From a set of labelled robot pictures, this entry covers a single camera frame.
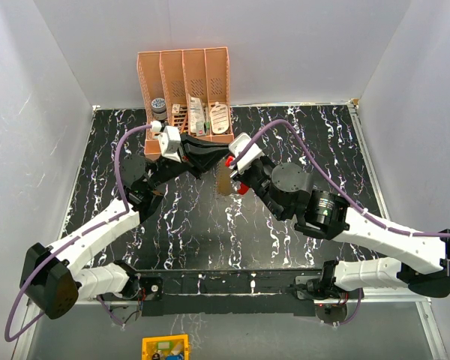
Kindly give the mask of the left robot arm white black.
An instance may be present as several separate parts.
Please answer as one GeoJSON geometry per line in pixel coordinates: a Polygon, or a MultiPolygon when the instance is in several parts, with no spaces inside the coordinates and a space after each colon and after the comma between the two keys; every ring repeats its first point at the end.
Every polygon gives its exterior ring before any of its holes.
{"type": "Polygon", "coordinates": [[[148,220],[164,195],[158,188],[190,173],[200,178],[229,154],[225,143],[197,139],[168,127],[159,135],[160,156],[115,156],[118,196],[102,212],[69,236],[45,246],[32,245],[20,278],[27,296],[49,319],[64,316],[79,299],[106,293],[132,299],[140,290],[133,270],[115,263],[98,268],[86,264],[124,233],[148,220]]]}

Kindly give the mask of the red handled keyring holder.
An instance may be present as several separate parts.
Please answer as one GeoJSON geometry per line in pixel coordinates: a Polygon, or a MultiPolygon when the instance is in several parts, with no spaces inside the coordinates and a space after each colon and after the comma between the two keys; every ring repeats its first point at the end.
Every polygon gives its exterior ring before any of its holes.
{"type": "Polygon", "coordinates": [[[245,195],[249,187],[243,183],[239,184],[239,187],[235,188],[233,180],[230,178],[232,170],[230,164],[235,160],[233,156],[228,156],[225,160],[221,160],[217,165],[217,178],[215,189],[218,194],[223,196],[229,196],[232,194],[245,195]]]}

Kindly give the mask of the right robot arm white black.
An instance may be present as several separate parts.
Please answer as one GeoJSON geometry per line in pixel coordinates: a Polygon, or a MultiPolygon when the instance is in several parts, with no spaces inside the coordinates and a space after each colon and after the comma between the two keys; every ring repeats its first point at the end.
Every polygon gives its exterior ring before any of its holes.
{"type": "Polygon", "coordinates": [[[407,288],[421,296],[450,294],[450,230],[438,237],[415,237],[386,221],[361,214],[342,196],[314,189],[313,176],[294,163],[274,164],[261,156],[234,166],[241,193],[252,190],[279,221],[295,219],[295,230],[314,239],[362,246],[382,254],[372,260],[324,262],[321,275],[295,290],[307,299],[327,299],[365,287],[407,288]]]}

